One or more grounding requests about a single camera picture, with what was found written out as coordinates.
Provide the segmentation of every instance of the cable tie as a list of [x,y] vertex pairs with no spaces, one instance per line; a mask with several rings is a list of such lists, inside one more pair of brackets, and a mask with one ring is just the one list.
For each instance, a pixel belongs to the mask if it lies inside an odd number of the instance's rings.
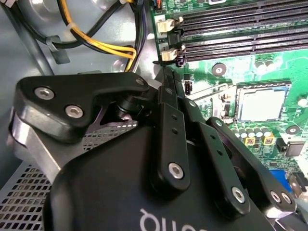
[[74,27],[77,27],[77,25],[75,23],[70,23],[70,24],[67,25],[67,28],[69,30],[73,29]]

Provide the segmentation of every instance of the black ram slot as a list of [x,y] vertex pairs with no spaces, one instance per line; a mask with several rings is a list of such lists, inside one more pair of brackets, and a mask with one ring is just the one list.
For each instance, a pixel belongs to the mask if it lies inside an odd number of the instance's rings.
[[246,10],[246,9],[261,9],[265,6],[271,6],[271,5],[278,5],[282,3],[291,3],[291,2],[300,2],[299,0],[263,0],[263,1],[257,1],[249,4],[241,4],[241,5],[235,5],[235,6],[229,6],[229,7],[222,7],[222,8],[216,8],[211,10],[205,10],[201,12],[193,12],[193,13],[187,13],[183,15],[184,19],[188,18],[195,18],[195,17],[201,17],[201,16],[209,16],[211,14],[220,14],[220,13],[230,13],[240,10]]
[[278,36],[272,38],[262,38],[262,39],[251,39],[251,40],[243,40],[239,42],[226,42],[221,44],[212,44],[198,47],[186,47],[186,57],[188,57],[189,53],[201,52],[201,51],[212,51],[212,50],[221,50],[221,49],[229,49],[229,48],[237,48],[237,47],[246,47],[246,49],[251,49],[253,46],[258,45],[256,48],[260,49],[262,44],[266,46],[266,44],[270,44],[270,46],[280,46],[279,42],[289,41],[290,43],[294,43],[291,41],[298,42],[298,40],[308,39],[308,33],[301,33],[290,36]]
[[308,19],[308,7],[291,10],[291,11],[266,13],[266,14],[261,14],[261,15],[256,15],[256,16],[241,17],[241,18],[230,19],[230,20],[200,23],[200,24],[189,25],[189,26],[181,26],[181,30],[186,32],[186,31],[192,31],[192,30],[209,29],[211,27],[219,28],[223,26],[231,26],[231,25],[237,25],[237,24],[243,24],[243,23],[253,23],[253,22],[270,23],[268,22],[269,20],[274,20],[275,18],[283,19],[291,15],[304,15]]
[[230,35],[220,36],[220,37],[211,37],[211,38],[206,38],[206,41],[183,43],[183,45],[186,47],[186,50],[188,50],[189,48],[197,48],[197,49],[200,48],[201,49],[203,46],[208,46],[211,44],[221,44],[221,43],[237,42],[237,41],[245,41],[245,40],[257,40],[260,38],[294,35],[294,34],[305,33],[305,32],[308,32],[307,26],[302,27],[302,28],[287,29],[287,30],[281,30],[281,31],[274,30],[273,32],[269,31],[263,34],[260,34],[260,32],[242,33],[240,36],[237,36],[237,37],[230,37]]
[[[257,55],[257,54],[265,54],[265,53],[275,53],[275,52],[282,52],[282,51],[295,51],[295,50],[303,50],[308,49],[307,44],[300,44],[300,45],[291,45],[291,46],[283,46],[278,48],[270,48],[270,49],[263,49],[257,51],[240,51],[240,52],[231,52],[231,53],[218,53],[212,55],[204,55],[204,56],[197,56],[197,57],[185,57],[184,61],[189,62],[196,62],[196,61],[204,61],[204,60],[211,60],[211,59],[220,59],[220,58],[231,58],[231,57],[238,57],[238,56],[246,56],[246,55]],[[183,64],[183,60],[178,59],[179,66]]]
[[190,57],[197,57],[197,56],[209,56],[209,55],[217,55],[217,54],[223,54],[223,53],[233,53],[233,52],[239,52],[239,51],[256,51],[256,50],[262,50],[262,49],[268,49],[273,47],[282,47],[282,46],[290,46],[290,45],[298,45],[298,44],[308,44],[308,38],[307,35],[303,36],[303,38],[299,39],[296,36],[294,36],[294,40],[288,40],[288,41],[282,41],[282,42],[273,42],[269,44],[252,44],[252,42],[239,42],[237,44],[235,43],[229,43],[229,44],[223,44],[223,45],[217,45],[215,46],[209,46],[207,48],[204,48],[204,51],[198,51],[198,52],[186,52],[186,58]]
[[283,23],[292,26],[292,23],[305,20],[308,20],[308,15],[298,15],[298,16],[285,17],[282,19],[275,19],[275,20],[270,19],[257,23],[242,23],[242,24],[235,24],[234,26],[217,26],[215,28],[185,31],[183,33],[183,36],[188,37],[188,36],[198,36],[198,35],[215,35],[215,34],[233,32],[235,30],[243,30],[252,27],[269,26],[269,25],[275,27],[275,26],[280,26]]
[[183,25],[187,26],[187,25],[192,25],[192,24],[213,22],[213,21],[218,21],[218,20],[223,20],[223,22],[228,22],[227,19],[239,18],[243,16],[250,16],[248,18],[252,18],[251,16],[253,15],[256,15],[254,20],[259,20],[260,16],[257,16],[259,14],[266,14],[266,13],[279,12],[279,11],[289,11],[289,10],[293,11],[297,8],[304,8],[304,7],[308,7],[308,1],[305,1],[305,2],[297,1],[294,3],[287,3],[287,4],[264,7],[262,9],[257,8],[257,9],[241,10],[241,11],[236,11],[233,13],[226,13],[226,14],[218,14],[218,15],[216,14],[216,15],[206,15],[202,17],[198,16],[194,18],[184,18]]

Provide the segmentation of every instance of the mesh grille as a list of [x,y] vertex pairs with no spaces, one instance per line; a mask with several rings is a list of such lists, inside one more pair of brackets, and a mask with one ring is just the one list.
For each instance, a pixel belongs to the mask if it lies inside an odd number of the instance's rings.
[[[137,126],[137,122],[112,123],[84,137],[88,151]],[[51,185],[38,169],[23,162],[0,191],[0,230],[43,230],[42,210]]]

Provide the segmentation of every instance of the motherboard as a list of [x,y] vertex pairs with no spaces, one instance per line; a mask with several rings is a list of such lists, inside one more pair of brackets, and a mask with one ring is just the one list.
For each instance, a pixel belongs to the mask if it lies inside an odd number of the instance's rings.
[[308,176],[308,1],[153,0],[159,63],[270,170]]

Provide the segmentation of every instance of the yellow capacitor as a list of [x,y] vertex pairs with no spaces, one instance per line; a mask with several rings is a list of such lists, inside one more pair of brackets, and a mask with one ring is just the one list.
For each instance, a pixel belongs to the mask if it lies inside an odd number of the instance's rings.
[[274,143],[275,143],[275,137],[273,133],[270,136],[263,138],[264,145],[273,145]]
[[256,143],[256,138],[255,137],[247,137],[245,139],[245,145],[246,146],[254,146]]

